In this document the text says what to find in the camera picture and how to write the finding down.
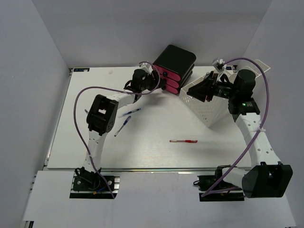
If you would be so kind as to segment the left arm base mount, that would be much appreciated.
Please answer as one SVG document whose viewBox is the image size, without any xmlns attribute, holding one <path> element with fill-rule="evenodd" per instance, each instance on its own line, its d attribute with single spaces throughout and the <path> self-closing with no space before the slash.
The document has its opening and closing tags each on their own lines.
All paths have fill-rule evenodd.
<svg viewBox="0 0 304 228">
<path fill-rule="evenodd" d="M 82 168 L 74 170 L 70 199 L 110 199 L 113 200 L 119 190 L 120 177 L 105 175 L 102 178 L 96 172 Z"/>
</svg>

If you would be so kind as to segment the blue capped pen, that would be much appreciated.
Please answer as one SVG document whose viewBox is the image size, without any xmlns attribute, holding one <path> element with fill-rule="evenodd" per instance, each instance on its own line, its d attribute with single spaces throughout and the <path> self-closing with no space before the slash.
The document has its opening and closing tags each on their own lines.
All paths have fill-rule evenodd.
<svg viewBox="0 0 304 228">
<path fill-rule="evenodd" d="M 116 136 L 119 134 L 119 132 L 125 127 L 125 125 L 129 122 L 130 119 L 131 119 L 131 116 L 128 116 L 128 117 L 125 119 L 123 125 L 122 125 L 122 126 L 119 128 L 119 130 L 114 134 L 114 137 L 116 137 Z"/>
</svg>

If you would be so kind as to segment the white plastic file rack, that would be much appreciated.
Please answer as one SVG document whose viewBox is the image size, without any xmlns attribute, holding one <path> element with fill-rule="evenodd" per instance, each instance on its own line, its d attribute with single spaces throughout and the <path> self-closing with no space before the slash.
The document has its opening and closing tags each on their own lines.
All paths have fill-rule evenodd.
<svg viewBox="0 0 304 228">
<path fill-rule="evenodd" d="M 260 78 L 262 74 L 259 69 L 252 63 L 241 63 L 241 65 L 226 65 L 224 74 L 227 75 L 230 82 L 233 82 L 237 76 L 237 72 L 240 69 L 248 69 L 256 74 L 256 78 Z M 228 100 L 225 98 L 214 97 L 211 101 L 201 102 L 193 96 L 187 95 L 188 90 L 203 82 L 210 72 L 207 72 L 204 76 L 201 76 L 194 81 L 188 83 L 180 90 L 179 98 L 181 101 L 207 126 L 211 127 L 222 117 L 228 113 Z"/>
</svg>

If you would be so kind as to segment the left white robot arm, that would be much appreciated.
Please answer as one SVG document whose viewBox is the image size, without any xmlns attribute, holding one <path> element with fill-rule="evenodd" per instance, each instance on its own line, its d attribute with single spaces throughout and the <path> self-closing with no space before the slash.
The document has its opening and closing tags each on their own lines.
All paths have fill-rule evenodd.
<svg viewBox="0 0 304 228">
<path fill-rule="evenodd" d="M 91 190 L 100 185 L 99 174 L 101 169 L 101 155 L 107 134 L 112 130 L 118 109 L 136 103 L 143 95 L 148 95 L 154 90 L 164 86 L 159 71 L 152 65 L 152 71 L 143 66 L 136 69 L 132 80 L 125 84 L 123 91 L 116 92 L 110 96 L 96 95 L 86 117 L 88 124 L 89 140 L 86 142 L 76 122 L 76 106 L 80 95 L 88 89 L 83 89 L 76 97 L 73 110 L 74 124 L 80 139 L 87 150 L 83 169 L 89 174 L 84 178 L 84 184 Z"/>
</svg>

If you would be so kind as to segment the blue clear pen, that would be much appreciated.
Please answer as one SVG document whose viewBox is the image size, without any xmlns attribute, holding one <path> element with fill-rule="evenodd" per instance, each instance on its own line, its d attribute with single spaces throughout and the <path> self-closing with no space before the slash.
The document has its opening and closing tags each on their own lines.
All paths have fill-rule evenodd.
<svg viewBox="0 0 304 228">
<path fill-rule="evenodd" d="M 133 114 L 133 113 L 136 113 L 136 112 L 138 112 L 138 111 L 140 111 L 140 110 L 141 110 L 141 108 L 137 108 L 137 109 L 128 111 L 128 112 L 126 112 L 126 113 L 123 113 L 123 114 L 119 115 L 118 117 L 119 117 L 119 118 L 122 118 L 122 117 L 124 117 L 124 116 L 128 116 L 128 115 L 131 115 L 131 114 Z"/>
</svg>

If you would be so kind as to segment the black pink drawer organizer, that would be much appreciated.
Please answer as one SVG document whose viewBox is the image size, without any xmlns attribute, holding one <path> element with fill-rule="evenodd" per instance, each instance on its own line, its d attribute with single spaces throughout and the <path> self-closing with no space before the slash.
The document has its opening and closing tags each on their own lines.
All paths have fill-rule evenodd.
<svg viewBox="0 0 304 228">
<path fill-rule="evenodd" d="M 153 62 L 163 79 L 167 80 L 166 90 L 178 95 L 192 75 L 196 55 L 190 51 L 168 45 Z"/>
</svg>

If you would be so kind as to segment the blue sticker label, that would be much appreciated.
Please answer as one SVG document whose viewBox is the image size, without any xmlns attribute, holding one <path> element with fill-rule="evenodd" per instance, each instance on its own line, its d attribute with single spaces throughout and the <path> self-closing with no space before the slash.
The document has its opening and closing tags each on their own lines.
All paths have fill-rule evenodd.
<svg viewBox="0 0 304 228">
<path fill-rule="evenodd" d="M 90 68 L 74 68 L 74 72 L 89 72 Z"/>
</svg>

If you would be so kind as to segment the red pen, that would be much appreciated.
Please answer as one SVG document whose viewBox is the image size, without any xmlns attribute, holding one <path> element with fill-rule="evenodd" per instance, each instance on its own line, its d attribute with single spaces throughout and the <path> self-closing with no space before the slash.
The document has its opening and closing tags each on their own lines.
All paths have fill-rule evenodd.
<svg viewBox="0 0 304 228">
<path fill-rule="evenodd" d="M 198 140 L 169 140 L 171 143 L 197 143 Z"/>
</svg>

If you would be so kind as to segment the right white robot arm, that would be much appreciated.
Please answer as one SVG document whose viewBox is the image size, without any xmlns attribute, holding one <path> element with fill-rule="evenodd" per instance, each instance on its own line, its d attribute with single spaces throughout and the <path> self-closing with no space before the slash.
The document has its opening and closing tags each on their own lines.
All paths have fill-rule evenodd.
<svg viewBox="0 0 304 228">
<path fill-rule="evenodd" d="M 202 197 L 218 193 L 216 187 L 224 190 L 231 184 L 241 188 L 247 198 L 282 197 L 293 170 L 275 154 L 263 128 L 266 117 L 260 115 L 252 97 L 256 85 L 255 73 L 240 70 L 233 83 L 226 75 L 220 79 L 217 76 L 211 71 L 203 81 L 190 87 L 187 95 L 202 102 L 210 102 L 215 96 L 227 99 L 229 113 L 247 146 L 232 165 L 220 167 L 222 173 L 215 176 L 214 183 Z"/>
</svg>

